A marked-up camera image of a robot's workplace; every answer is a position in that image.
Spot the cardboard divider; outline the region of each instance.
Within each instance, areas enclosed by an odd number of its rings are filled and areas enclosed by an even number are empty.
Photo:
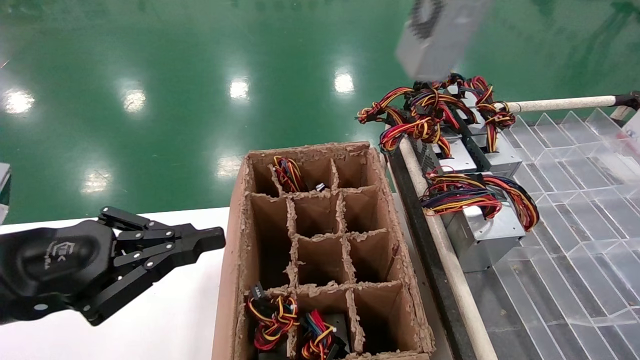
[[[399,280],[402,268],[398,240],[386,230],[367,234],[349,234],[349,257],[355,268],[357,282],[387,282]]]
[[[245,157],[231,201],[213,359],[257,359],[257,322],[245,305],[257,281],[269,298],[296,298],[300,315],[346,315],[349,360],[429,359],[433,335],[378,155],[359,142]],[[285,193],[273,156],[293,159],[311,192]],[[323,192],[314,190],[320,182]],[[301,359],[304,335],[294,327],[279,350]]]
[[[349,189],[344,193],[344,219],[347,231],[366,233],[388,227],[388,209],[381,202],[377,186]]]
[[[358,346],[357,339],[362,337],[362,328],[358,325],[356,310],[353,303],[353,290],[345,288],[334,288],[332,290],[309,291],[302,290],[298,293],[298,306],[302,313],[308,313],[318,310],[322,315],[341,314],[347,321],[346,329],[348,332],[349,347],[351,354],[361,352],[362,345]],[[304,346],[308,338],[305,337],[306,330],[303,326],[299,326],[297,332],[298,344],[296,346],[297,357],[302,359],[300,350]]]
[[[412,301],[402,283],[356,287],[354,300],[364,331],[363,352],[420,351]]]
[[[350,276],[342,261],[339,235],[327,235],[314,240],[298,237],[298,284],[324,286],[334,281],[349,282]]]
[[[347,154],[334,159],[338,173],[338,188],[362,188],[374,185],[376,174],[369,160],[369,153]]]
[[[293,198],[295,232],[307,238],[338,233],[337,201],[338,196],[329,192]]]
[[[253,181],[250,181],[249,192],[262,193],[269,195],[270,197],[280,196],[282,187],[278,184],[277,177],[275,177],[275,171],[273,166],[264,163],[263,161],[250,161],[249,176]]]
[[[264,289],[277,288],[290,284],[286,273],[291,262],[291,240],[287,231],[287,199],[272,199],[265,195],[253,194],[250,197],[253,229],[248,229],[248,251],[257,258],[245,266],[257,272],[257,280]]]

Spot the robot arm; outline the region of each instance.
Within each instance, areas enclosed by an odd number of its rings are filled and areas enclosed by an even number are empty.
[[[98,221],[0,235],[0,324],[73,309],[99,325],[174,268],[224,246],[220,227],[168,226],[112,207]]]

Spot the white pole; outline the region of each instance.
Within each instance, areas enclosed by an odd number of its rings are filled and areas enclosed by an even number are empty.
[[[418,196],[422,196],[427,188],[427,181],[422,176],[418,159],[406,138],[400,141],[400,152],[402,152],[415,192]],[[439,216],[426,217],[426,219],[477,359],[498,360],[442,219]]]
[[[579,108],[599,108],[614,106],[615,104],[616,97],[613,95],[573,97],[570,99],[507,102],[509,110],[513,113],[524,113],[528,111],[569,110]]]

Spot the cable connector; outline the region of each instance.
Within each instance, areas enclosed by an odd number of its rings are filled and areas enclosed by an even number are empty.
[[[271,318],[271,315],[277,311],[277,308],[272,304],[262,288],[262,284],[257,282],[251,287],[251,295],[255,300],[255,309],[264,317]]]

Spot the wire bundle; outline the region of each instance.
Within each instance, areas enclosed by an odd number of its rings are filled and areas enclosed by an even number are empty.
[[[247,308],[258,320],[253,345],[261,351],[270,351],[276,347],[280,339],[293,325],[298,325],[298,305],[293,298],[279,296],[271,299],[270,304],[276,311],[267,314],[267,310],[258,310],[254,298],[249,296]]]
[[[411,92],[413,92],[413,88],[407,88],[407,87],[395,88],[390,92],[388,92],[385,96],[383,96],[380,102],[374,102],[371,104],[370,108],[364,108],[358,111],[358,116],[356,119],[358,119],[358,121],[361,124],[365,124],[369,121],[380,122],[383,120],[382,118],[380,118],[380,115],[388,111],[389,104],[396,97],[399,97],[400,95],[408,94]]]
[[[466,88],[461,90],[470,90],[478,96],[476,107],[480,114],[486,119],[486,148],[487,152],[497,151],[497,135],[498,129],[504,130],[515,124],[516,118],[509,111],[509,107],[505,102],[493,101],[493,85],[487,84],[482,76],[474,76],[465,82]]]
[[[498,188],[511,199],[525,231],[531,231],[540,219],[538,207],[527,190],[507,177],[489,174],[438,175],[436,169],[427,173],[426,178],[430,186],[420,201],[423,208],[435,214],[479,206],[485,218],[493,218],[502,209],[502,203],[490,188]]]
[[[295,161],[282,156],[274,156],[276,175],[282,189],[286,192],[306,192],[307,185],[302,179],[300,168]]]
[[[309,341],[302,347],[302,357],[307,360],[325,360],[334,343],[335,328],[322,320],[318,310],[305,315],[309,327]]]
[[[437,175],[436,171],[427,174],[430,186],[420,197],[422,207],[434,215],[477,206],[485,218],[493,218],[502,209],[502,203],[482,182],[463,174]]]
[[[529,196],[527,190],[524,190],[522,186],[507,177],[483,175],[483,179],[488,186],[504,190],[513,202],[522,227],[527,232],[531,231],[538,223],[540,214],[538,213],[536,202]]]

